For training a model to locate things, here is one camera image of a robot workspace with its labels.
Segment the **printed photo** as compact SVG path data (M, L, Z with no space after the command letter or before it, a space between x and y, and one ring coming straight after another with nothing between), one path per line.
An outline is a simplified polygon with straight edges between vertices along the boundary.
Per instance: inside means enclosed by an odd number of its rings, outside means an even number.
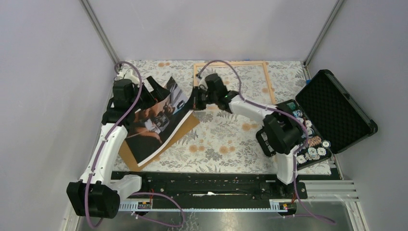
M192 114L186 106L188 97L173 77L164 88L170 95L148 109L136 111L125 138L138 166L158 154Z

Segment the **light wooden picture frame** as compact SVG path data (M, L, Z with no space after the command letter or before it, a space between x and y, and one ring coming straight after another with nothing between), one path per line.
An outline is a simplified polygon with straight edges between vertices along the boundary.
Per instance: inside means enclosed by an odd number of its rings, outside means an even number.
M240 91L244 98L272 105L277 100L266 61L206 62L193 65L193 85L209 74L218 74L228 90Z

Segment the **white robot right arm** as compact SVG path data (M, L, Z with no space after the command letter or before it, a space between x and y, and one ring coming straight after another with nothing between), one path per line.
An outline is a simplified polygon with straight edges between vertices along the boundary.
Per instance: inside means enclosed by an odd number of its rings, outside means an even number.
M193 87L186 103L190 110L204 110L215 104L220 110L254 120L262 125L268 143L278 160L276 192L288 198L295 192L297 154L308 146L307 129L289 110L281 106L267 106L245 99L238 91L228 90L218 74L210 74Z

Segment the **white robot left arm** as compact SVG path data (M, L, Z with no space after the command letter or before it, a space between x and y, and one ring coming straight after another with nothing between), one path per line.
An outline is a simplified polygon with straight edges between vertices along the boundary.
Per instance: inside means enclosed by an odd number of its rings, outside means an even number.
M146 109L165 99L170 91L147 77L148 91L139 79L116 80L113 96L102 116L102 127L91 160L77 182L70 182L66 193L76 215L88 218L114 218L121 202L134 194L143 198L149 185L138 175L124 176L111 183L114 162L138 109Z

